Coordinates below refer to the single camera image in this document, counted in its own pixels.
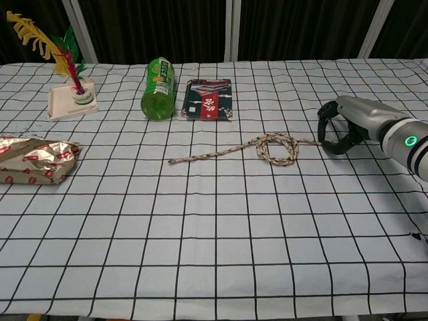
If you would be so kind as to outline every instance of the green light ring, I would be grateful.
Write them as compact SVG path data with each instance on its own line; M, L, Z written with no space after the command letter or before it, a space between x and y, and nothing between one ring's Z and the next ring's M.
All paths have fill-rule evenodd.
M405 140L406 146L413 146L417 143L417 137L416 136L409 136Z

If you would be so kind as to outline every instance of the yellow feather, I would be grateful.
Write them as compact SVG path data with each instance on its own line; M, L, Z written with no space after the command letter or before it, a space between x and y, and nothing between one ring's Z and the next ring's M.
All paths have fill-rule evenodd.
M37 28L31 19L21 18L21 14L15 14L12 13L12 11L8 11L6 16L8 21L15 23L13 29L16 31L23 45L27 45L29 40L34 39L33 51L35 51L36 43L38 42L40 55L46 60L50 59L51 56L55 59L56 64L53 68L54 72L62 77L70 76L67 61L61 56L61 52L56 44Z

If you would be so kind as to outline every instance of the book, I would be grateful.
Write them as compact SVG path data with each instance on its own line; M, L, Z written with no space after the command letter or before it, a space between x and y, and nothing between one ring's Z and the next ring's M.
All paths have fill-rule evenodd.
M187 83L181 116L187 120L232 120L231 81L190 80Z

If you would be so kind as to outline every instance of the rope knot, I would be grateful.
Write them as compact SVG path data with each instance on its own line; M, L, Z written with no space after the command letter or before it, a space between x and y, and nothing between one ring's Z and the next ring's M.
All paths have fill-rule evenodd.
M268 151L269 142L277 142L278 144L284 146L290 154L289 157L277 158L270 156ZM217 157L229 154L230 152L235 152L237 150L244 149L245 147L248 147L251 144L255 144L255 151L257 152L257 155L264 158L273 165L288 166L294 164L297 159L297 155L299 154L299 143L321 145L321 143L317 142L316 140L308 140L304 138L295 139L294 137L288 136L286 133L283 132L269 132L259 137L253 138L247 142L244 142L242 145L227 150L222 150L221 152L211 152L208 154L195 155L185 158L174 158L170 159L168 163L177 164L182 162L191 162L198 159Z

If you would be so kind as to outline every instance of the black curtain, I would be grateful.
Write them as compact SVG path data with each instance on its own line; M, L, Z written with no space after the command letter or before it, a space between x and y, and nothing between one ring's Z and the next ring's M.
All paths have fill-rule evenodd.
M428 0L396 0L371 58L428 57Z
M99 62L222 62L225 0L79 0Z
M239 60L356 58L379 0L242 0Z
M70 25L60 0L0 0L0 64L15 62L46 62L38 51L32 51L32 42L22 45L13 24L7 22L6 12L21 13L33 19L47 36L63 37Z

